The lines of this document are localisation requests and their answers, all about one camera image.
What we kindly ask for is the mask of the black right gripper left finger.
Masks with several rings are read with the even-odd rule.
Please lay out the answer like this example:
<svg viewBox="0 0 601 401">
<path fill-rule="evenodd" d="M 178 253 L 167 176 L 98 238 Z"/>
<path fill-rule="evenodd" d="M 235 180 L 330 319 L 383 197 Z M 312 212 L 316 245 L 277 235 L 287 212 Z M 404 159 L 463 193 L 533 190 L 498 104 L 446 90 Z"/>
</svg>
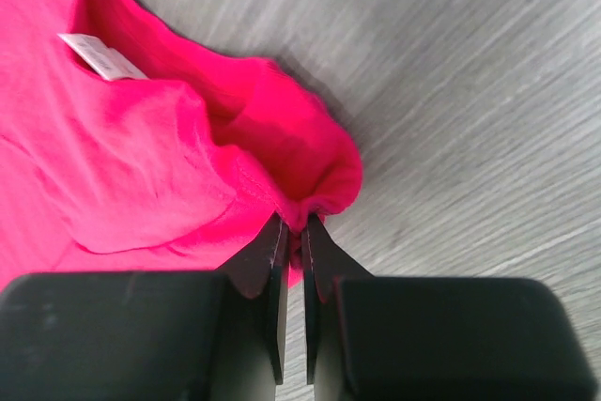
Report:
<svg viewBox="0 0 601 401">
<path fill-rule="evenodd" d="M 270 358 L 274 382 L 285 369 L 285 334 L 289 276 L 289 228 L 271 217 L 256 237 L 220 266 L 238 293 L 257 301 L 260 330 Z"/>
</svg>

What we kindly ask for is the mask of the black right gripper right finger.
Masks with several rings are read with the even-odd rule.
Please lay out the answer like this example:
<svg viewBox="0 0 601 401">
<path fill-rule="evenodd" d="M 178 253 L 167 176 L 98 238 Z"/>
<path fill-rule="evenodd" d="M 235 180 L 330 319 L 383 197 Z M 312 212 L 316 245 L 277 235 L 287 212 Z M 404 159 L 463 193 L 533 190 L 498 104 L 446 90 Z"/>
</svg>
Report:
<svg viewBox="0 0 601 401">
<path fill-rule="evenodd" d="M 373 274 L 334 242 L 317 215 L 308 217 L 307 225 L 301 232 L 300 255 L 305 308 L 307 382 L 313 385 L 316 377 L 320 308 L 327 303 L 335 281 L 340 277 L 365 279 L 373 277 Z"/>
</svg>

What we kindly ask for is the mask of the magenta red t-shirt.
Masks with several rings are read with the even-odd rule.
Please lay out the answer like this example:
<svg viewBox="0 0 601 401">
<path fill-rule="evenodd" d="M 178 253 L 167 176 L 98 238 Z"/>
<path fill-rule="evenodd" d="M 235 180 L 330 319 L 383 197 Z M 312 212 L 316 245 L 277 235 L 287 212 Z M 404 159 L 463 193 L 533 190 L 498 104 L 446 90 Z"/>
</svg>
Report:
<svg viewBox="0 0 601 401">
<path fill-rule="evenodd" d="M 350 206 L 362 162 L 271 60 L 216 54 L 135 0 L 1 0 L 1 282 L 201 270 L 273 213 Z"/>
</svg>

